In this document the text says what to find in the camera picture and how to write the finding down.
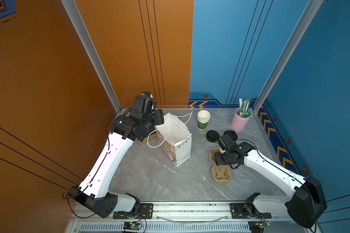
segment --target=paper cup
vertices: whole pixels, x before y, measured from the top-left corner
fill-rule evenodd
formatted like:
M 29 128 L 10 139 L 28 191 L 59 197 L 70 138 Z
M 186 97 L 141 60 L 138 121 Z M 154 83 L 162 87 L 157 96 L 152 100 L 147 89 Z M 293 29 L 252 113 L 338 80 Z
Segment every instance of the paper cup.
M 207 124 L 210 120 L 210 112 L 206 110 L 201 110 L 197 114 L 197 121 L 198 121 L 198 128 L 199 129 L 206 129 Z
M 209 120 L 210 112 L 206 110 L 201 110 L 197 113 L 197 118 L 199 118 L 200 120 Z

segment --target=white paper bag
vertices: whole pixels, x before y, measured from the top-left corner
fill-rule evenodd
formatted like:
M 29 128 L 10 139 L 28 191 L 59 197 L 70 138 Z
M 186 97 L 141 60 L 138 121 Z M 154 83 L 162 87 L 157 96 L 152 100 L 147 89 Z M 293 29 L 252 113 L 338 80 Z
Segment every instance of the white paper bag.
M 178 117 L 184 116 L 175 116 L 168 113 L 163 116 L 165 122 L 162 125 L 155 126 L 158 140 L 162 142 L 163 149 L 175 166 L 179 166 L 191 157 L 192 146 L 192 134 L 186 126 L 189 119 L 184 124 Z

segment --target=black cup lid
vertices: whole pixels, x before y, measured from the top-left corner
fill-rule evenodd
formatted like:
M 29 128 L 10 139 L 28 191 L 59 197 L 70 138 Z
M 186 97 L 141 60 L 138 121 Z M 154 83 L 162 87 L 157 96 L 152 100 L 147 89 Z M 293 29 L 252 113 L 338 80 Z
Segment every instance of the black cup lid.
M 216 142 L 216 140 L 219 138 L 219 133 L 215 130 L 210 130 L 206 133 L 206 139 L 209 142 Z
M 234 140 L 234 141 L 237 140 L 237 134 L 236 134 L 235 131 L 233 131 L 233 130 L 227 130 L 227 131 L 225 131 L 225 132 L 223 133 L 223 135 L 226 134 L 226 133 L 231 137 L 232 140 Z

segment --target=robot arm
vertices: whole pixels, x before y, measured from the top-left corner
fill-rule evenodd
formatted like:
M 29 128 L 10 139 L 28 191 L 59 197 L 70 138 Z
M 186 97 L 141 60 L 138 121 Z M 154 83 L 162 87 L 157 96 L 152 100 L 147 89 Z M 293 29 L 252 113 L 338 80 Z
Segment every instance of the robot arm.
M 310 177 L 305 179 L 276 164 L 247 142 L 237 144 L 228 134 L 217 141 L 220 152 L 215 153 L 216 165 L 246 165 L 276 184 L 285 196 L 252 194 L 245 201 L 250 217 L 262 213 L 276 213 L 290 216 L 300 226 L 311 228 L 326 210 L 327 203 L 320 182 Z
M 136 96 L 133 107 L 114 120 L 105 146 L 92 170 L 79 186 L 70 188 L 68 196 L 103 218 L 113 210 L 136 216 L 140 200 L 128 193 L 109 192 L 109 184 L 122 157 L 135 139 L 143 141 L 154 131 L 154 125 L 163 123 L 162 109 L 156 110 L 153 96 L 149 92 Z

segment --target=bag handle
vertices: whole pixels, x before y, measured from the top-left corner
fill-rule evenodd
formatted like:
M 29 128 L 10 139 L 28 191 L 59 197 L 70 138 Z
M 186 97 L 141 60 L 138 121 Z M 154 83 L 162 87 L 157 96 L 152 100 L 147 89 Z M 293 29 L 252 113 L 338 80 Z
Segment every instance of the bag handle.
M 157 130 L 158 129 L 154 129 L 149 135 L 151 135 L 152 133 L 156 132 Z M 148 144 L 149 147 L 156 148 L 156 147 L 159 147 L 160 145 L 162 145 L 165 141 L 166 141 L 166 138 L 163 139 L 163 142 L 161 142 L 161 144 L 159 144 L 158 146 L 152 147 L 151 145 L 149 145 L 149 139 L 147 139 L 147 144 Z
M 187 122 L 186 122 L 186 123 L 184 123 L 184 124 L 187 124 L 187 123 L 188 123 L 188 121 L 191 119 L 192 112 L 187 114 L 187 115 L 190 115 L 190 116 L 189 116 L 189 119 L 187 120 Z
M 192 112 L 191 112 L 191 113 L 188 113 L 187 115 L 190 115 L 190 116 L 189 116 L 189 119 L 187 120 L 187 122 L 184 123 L 184 124 L 187 124 L 188 121 L 191 119 Z M 150 136 L 152 133 L 156 132 L 157 130 L 158 130 L 158 129 L 153 130 L 153 131 L 149 134 L 149 136 Z M 163 139 L 163 142 L 161 142 L 161 144 L 159 144 L 158 146 L 155 146 L 155 147 L 149 145 L 149 140 L 147 140 L 147 144 L 148 144 L 148 146 L 151 147 L 151 148 L 156 148 L 156 147 L 161 146 L 165 141 L 166 141 L 166 138 Z

